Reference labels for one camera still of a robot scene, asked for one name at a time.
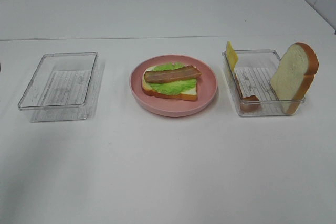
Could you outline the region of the green lettuce leaf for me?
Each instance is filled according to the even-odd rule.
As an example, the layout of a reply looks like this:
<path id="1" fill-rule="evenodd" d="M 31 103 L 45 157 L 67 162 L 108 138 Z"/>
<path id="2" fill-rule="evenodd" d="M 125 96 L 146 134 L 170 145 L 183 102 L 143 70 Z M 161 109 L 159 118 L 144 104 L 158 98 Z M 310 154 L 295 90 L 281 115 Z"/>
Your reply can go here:
<path id="1" fill-rule="evenodd" d="M 184 67 L 185 65 L 180 62 L 174 63 L 165 63 L 162 65 L 157 66 L 150 66 L 146 69 L 146 71 L 162 71 L 162 70 L 172 70 Z M 196 95 L 197 94 L 197 79 L 189 79 L 189 80 L 181 80 L 181 81 L 174 81 L 169 83 L 148 83 L 143 78 L 143 86 L 147 89 L 152 89 L 160 94 L 164 95 L 179 95 L 179 94 L 190 94 Z"/>

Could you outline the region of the bread slice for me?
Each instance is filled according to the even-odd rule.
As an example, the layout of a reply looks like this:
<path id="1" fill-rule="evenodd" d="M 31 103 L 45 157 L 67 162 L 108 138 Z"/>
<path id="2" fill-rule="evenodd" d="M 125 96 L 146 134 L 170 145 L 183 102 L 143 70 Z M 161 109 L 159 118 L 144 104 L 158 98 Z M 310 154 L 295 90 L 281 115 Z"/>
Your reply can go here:
<path id="1" fill-rule="evenodd" d="M 292 44 L 283 55 L 277 71 L 270 80 L 282 111 L 292 115 L 312 84 L 319 68 L 312 48 L 301 42 Z"/>
<path id="2" fill-rule="evenodd" d="M 145 72 L 173 70 L 181 67 L 182 65 L 178 63 L 175 66 L 167 63 L 159 66 L 150 66 Z M 165 99 L 197 100 L 197 79 L 180 80 L 163 84 L 148 83 L 144 78 L 145 72 L 142 75 L 142 90 L 146 95 Z"/>

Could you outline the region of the bacon strip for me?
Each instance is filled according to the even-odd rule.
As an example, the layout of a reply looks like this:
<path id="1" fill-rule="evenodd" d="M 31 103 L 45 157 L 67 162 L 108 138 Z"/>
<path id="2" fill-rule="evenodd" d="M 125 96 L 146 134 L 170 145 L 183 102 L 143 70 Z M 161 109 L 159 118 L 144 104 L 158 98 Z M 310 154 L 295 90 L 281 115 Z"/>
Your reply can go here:
<path id="1" fill-rule="evenodd" d="M 234 74 L 237 91 L 239 94 L 240 102 L 240 110 L 243 112 L 255 112 L 261 109 L 260 101 L 255 95 L 250 95 L 247 97 L 243 97 L 242 89 L 240 87 L 240 83 L 238 81 L 237 74 Z"/>
<path id="2" fill-rule="evenodd" d="M 202 73 L 194 66 L 185 66 L 172 70 L 162 71 L 146 71 L 144 79 L 149 83 L 169 83 L 174 81 L 195 79 L 202 75 Z"/>

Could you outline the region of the pink round plate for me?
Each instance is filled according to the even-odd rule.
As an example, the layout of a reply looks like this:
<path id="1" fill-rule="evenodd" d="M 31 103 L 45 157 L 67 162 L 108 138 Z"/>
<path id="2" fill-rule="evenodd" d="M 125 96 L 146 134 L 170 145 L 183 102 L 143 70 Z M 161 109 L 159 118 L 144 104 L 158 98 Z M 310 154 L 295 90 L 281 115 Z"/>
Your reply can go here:
<path id="1" fill-rule="evenodd" d="M 146 95 L 142 90 L 142 75 L 150 66 L 169 62 L 180 62 L 195 66 L 202 75 L 197 82 L 197 101 L 157 98 Z M 130 87 L 137 103 L 146 110 L 168 117 L 181 117 L 195 114 L 206 108 L 215 98 L 218 81 L 214 71 L 204 62 L 184 55 L 162 55 L 150 58 L 139 64 L 130 75 Z"/>

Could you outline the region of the yellow cheese slice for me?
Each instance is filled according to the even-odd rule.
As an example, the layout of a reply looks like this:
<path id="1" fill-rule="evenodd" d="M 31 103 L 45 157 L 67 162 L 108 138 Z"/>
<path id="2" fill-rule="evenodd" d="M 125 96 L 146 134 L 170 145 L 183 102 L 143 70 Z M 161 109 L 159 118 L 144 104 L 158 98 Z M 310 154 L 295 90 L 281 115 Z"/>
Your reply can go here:
<path id="1" fill-rule="evenodd" d="M 235 74 L 235 66 L 238 63 L 238 54 L 234 50 L 230 41 L 226 44 L 226 49 L 224 52 L 224 60 L 226 67 L 226 74 L 230 77 L 232 84 L 237 84 L 236 74 Z"/>

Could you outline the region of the clear right plastic tray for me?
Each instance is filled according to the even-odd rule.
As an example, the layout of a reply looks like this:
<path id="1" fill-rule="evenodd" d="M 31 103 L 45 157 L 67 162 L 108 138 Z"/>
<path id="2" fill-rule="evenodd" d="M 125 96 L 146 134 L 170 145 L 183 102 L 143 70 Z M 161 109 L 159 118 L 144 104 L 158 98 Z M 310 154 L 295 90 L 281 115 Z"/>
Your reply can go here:
<path id="1" fill-rule="evenodd" d="M 281 101 L 278 100 L 270 84 L 271 77 L 277 71 L 280 57 L 274 50 L 238 50 L 238 63 L 235 73 L 243 93 L 243 97 L 255 95 L 261 105 L 261 109 L 255 112 L 243 112 L 240 110 L 240 98 L 236 84 L 232 84 L 226 74 L 224 60 L 224 74 L 239 116 L 287 116 L 283 113 Z M 305 98 L 299 100 L 299 105 L 305 102 Z"/>

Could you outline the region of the clear plastic tray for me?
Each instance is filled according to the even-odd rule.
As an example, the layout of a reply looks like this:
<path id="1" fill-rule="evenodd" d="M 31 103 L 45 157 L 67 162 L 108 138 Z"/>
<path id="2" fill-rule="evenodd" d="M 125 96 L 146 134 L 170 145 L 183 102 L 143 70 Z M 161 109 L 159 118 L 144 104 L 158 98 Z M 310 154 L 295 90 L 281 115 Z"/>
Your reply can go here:
<path id="1" fill-rule="evenodd" d="M 240 98 L 236 84 L 232 84 L 226 74 L 224 60 L 224 74 L 239 116 L 287 116 L 283 113 L 281 101 L 278 100 L 270 84 L 271 77 L 277 71 L 280 57 L 274 50 L 238 50 L 238 63 L 235 73 L 243 93 L 243 97 L 255 95 L 261 105 L 261 109 L 255 112 L 243 112 L 240 110 Z M 305 102 L 305 98 L 299 100 L 299 105 Z"/>
<path id="2" fill-rule="evenodd" d="M 85 120 L 99 92 L 98 53 L 42 56 L 19 103 L 31 122 Z"/>

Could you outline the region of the clear left plastic tray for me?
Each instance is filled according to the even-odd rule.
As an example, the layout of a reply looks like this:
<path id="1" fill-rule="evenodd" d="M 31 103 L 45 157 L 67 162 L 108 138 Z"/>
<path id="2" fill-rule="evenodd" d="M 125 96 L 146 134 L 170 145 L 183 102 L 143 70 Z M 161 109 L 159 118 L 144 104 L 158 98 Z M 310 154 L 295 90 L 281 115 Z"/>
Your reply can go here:
<path id="1" fill-rule="evenodd" d="M 42 56 L 19 103 L 31 122 L 85 120 L 99 92 L 98 53 Z"/>

